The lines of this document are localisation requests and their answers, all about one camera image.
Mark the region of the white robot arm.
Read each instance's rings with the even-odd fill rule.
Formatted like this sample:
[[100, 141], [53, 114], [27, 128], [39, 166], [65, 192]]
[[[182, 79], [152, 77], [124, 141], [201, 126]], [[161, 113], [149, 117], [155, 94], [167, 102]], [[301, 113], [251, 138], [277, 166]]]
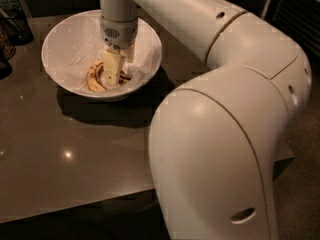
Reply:
[[171, 240], [278, 240], [273, 166], [312, 85], [301, 47], [225, 0], [100, 0], [102, 36], [136, 43], [147, 12], [208, 70], [172, 91], [149, 131]]

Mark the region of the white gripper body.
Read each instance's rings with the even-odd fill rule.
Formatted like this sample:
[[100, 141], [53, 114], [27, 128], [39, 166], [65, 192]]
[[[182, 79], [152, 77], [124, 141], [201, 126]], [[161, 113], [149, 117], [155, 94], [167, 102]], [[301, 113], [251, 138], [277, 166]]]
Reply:
[[108, 46], [128, 49], [138, 33], [138, 19], [129, 22], [116, 22], [100, 17], [101, 37]]

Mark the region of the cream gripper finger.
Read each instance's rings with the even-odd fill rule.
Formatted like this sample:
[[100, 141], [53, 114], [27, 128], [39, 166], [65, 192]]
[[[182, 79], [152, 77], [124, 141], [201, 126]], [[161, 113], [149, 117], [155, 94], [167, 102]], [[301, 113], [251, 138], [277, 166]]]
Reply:
[[135, 44], [131, 44], [127, 49], [121, 49], [120, 54], [125, 57], [126, 63], [132, 63], [134, 60]]
[[124, 62], [125, 57], [118, 50], [108, 48], [103, 52], [103, 71], [107, 84], [116, 85], [118, 83]]

